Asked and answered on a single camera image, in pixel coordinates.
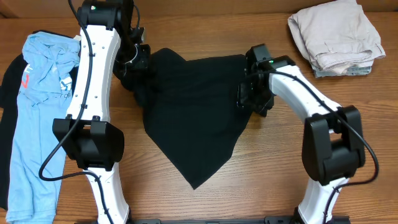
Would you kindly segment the black t-shirt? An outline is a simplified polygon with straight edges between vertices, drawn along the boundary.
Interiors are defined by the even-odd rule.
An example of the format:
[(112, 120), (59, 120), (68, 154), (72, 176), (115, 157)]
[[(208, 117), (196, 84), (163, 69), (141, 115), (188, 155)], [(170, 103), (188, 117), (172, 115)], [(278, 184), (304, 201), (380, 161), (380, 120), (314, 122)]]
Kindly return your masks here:
[(251, 117), (251, 109), (237, 106), (245, 68), (241, 54), (185, 60), (163, 48), (144, 73), (118, 73), (143, 109), (147, 135), (193, 189), (231, 158)]

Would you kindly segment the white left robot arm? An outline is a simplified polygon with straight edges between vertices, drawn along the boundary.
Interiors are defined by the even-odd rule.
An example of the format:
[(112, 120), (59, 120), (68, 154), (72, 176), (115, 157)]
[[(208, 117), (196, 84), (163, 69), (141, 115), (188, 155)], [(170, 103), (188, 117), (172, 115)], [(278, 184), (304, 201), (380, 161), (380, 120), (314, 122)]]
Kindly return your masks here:
[(145, 29), (131, 25), (132, 15), (139, 13), (133, 1), (84, 1), (73, 13), (80, 26), (80, 63), (66, 116), (53, 121), (56, 149), (63, 149), (87, 177), (97, 223), (132, 223), (119, 175), (124, 134), (110, 123), (109, 96), (113, 77), (132, 90), (147, 73)]

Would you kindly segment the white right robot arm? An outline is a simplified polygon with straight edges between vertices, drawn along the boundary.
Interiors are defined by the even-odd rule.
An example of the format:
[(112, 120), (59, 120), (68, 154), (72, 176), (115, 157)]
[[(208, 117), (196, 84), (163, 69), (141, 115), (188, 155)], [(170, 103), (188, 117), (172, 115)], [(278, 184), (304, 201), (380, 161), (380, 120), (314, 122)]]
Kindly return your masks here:
[(290, 57), (274, 58), (264, 44), (251, 47), (246, 61), (237, 106), (266, 116), (279, 96), (304, 124), (302, 162), (309, 176), (305, 196), (293, 215), (265, 217), (264, 223), (350, 223), (348, 216), (335, 216), (332, 210), (341, 186), (365, 163), (359, 111), (327, 98)]

